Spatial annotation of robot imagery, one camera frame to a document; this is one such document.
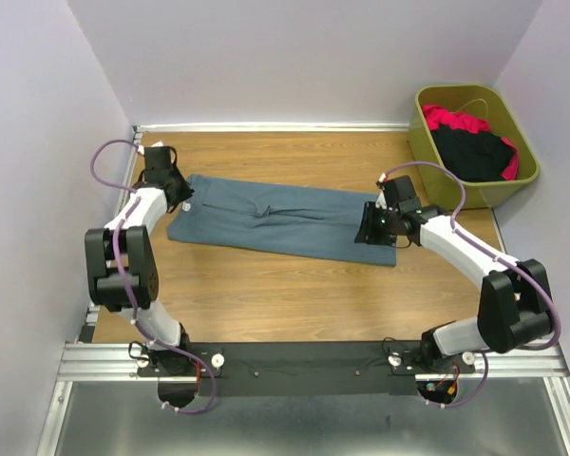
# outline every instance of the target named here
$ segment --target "green laundry basket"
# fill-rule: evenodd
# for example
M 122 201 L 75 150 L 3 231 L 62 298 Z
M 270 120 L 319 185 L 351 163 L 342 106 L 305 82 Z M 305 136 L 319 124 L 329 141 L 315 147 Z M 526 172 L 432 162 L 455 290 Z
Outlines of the green laundry basket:
M 539 164 L 522 132 L 496 91 L 484 85 L 435 85 L 416 94 L 414 114 L 409 123 L 409 146 L 415 160 L 444 165 L 430 136 L 423 105 L 440 105 L 445 109 L 463 111 L 485 119 L 498 136 L 506 136 L 517 148 L 520 158 L 515 180 L 496 182 L 463 181 L 466 190 L 465 209 L 495 207 L 539 175 Z M 460 202 L 460 188 L 452 178 L 439 169 L 418 166 L 428 198 L 434 204 L 454 209 Z

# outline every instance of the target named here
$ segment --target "wooden table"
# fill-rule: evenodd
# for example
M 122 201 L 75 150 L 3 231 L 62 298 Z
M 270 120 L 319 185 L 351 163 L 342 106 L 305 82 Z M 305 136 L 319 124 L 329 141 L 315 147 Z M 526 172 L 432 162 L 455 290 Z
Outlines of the wooden table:
M 412 159 L 404 132 L 147 133 L 173 145 L 184 176 L 208 176 L 376 193 L 380 174 Z M 143 168 L 135 165 L 134 179 Z M 428 202 L 414 168 L 409 173 Z M 160 298 L 193 341 L 375 340 L 477 314 L 479 292 L 427 249 L 398 252 L 397 266 L 286 256 L 168 240 L 164 216 L 152 233 Z M 490 211 L 459 221 L 498 247 Z M 95 342 L 141 339 L 102 309 Z

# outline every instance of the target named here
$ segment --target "wall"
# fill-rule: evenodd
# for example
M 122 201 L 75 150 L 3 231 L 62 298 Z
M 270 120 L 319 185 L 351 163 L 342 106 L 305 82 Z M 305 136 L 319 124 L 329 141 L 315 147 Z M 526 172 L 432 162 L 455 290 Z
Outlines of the wall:
M 0 455 L 35 454 L 64 342 L 88 303 L 83 236 L 116 195 L 94 148 L 131 137 L 64 0 L 0 1 Z M 122 179 L 125 150 L 99 167 Z
M 496 211 L 509 252 L 549 273 L 570 367 L 570 1 L 545 0 L 498 89 L 539 156 L 539 182 Z
M 493 84 L 541 0 L 68 0 L 134 124 L 408 122 Z

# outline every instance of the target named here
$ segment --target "red cloth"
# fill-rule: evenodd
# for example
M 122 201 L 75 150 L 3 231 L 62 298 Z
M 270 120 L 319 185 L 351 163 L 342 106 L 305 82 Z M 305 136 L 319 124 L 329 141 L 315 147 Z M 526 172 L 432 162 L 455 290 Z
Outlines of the red cloth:
M 450 128 L 459 128 L 471 133 L 479 133 L 480 131 L 491 131 L 490 124 L 487 121 L 477 119 L 476 117 L 465 114 L 464 112 L 449 112 L 444 107 L 437 104 L 425 104 L 422 106 L 422 112 L 427 119 L 429 130 L 436 130 L 440 124 L 445 124 Z M 504 169 L 502 176 L 506 181 L 513 181 L 517 177 L 518 168 L 520 166 L 520 157 L 517 149 L 508 138 L 502 138 L 503 142 L 510 146 L 515 155 Z

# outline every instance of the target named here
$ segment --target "folded garment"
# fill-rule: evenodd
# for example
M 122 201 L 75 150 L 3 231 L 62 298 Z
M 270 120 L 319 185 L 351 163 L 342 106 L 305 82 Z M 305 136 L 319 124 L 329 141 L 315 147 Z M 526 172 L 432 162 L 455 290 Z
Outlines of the folded garment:
M 425 104 L 422 112 L 444 165 L 460 179 L 469 182 L 513 181 L 517 177 L 520 165 L 517 149 L 508 138 L 491 133 L 487 121 L 464 112 L 450 112 L 437 104 Z
M 376 195 L 201 175 L 188 181 L 191 207 L 168 226 L 170 239 L 395 265 L 393 248 L 354 243 L 364 203 Z

